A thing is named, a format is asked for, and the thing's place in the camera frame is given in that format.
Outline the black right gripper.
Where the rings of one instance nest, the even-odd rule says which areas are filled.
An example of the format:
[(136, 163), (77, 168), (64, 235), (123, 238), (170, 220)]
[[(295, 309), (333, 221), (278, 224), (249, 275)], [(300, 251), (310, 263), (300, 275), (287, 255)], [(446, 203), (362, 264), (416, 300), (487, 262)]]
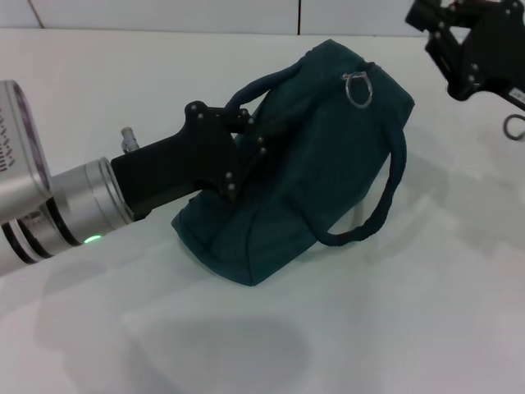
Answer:
[[(484, 91), (524, 109), (522, 2), (463, 0), (444, 6), (442, 1), (414, 1), (405, 22), (429, 31), (425, 50), (448, 81), (453, 99), (465, 101)], [(445, 27), (469, 32), (459, 44)]]

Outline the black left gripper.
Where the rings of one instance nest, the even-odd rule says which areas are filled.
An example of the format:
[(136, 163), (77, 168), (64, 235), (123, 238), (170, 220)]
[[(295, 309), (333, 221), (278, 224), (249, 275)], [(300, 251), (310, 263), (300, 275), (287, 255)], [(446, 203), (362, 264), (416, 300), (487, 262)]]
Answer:
[(288, 131), (286, 121), (256, 121), (245, 108), (185, 107), (181, 130), (111, 161), (135, 221), (198, 190), (239, 194), (268, 147)]

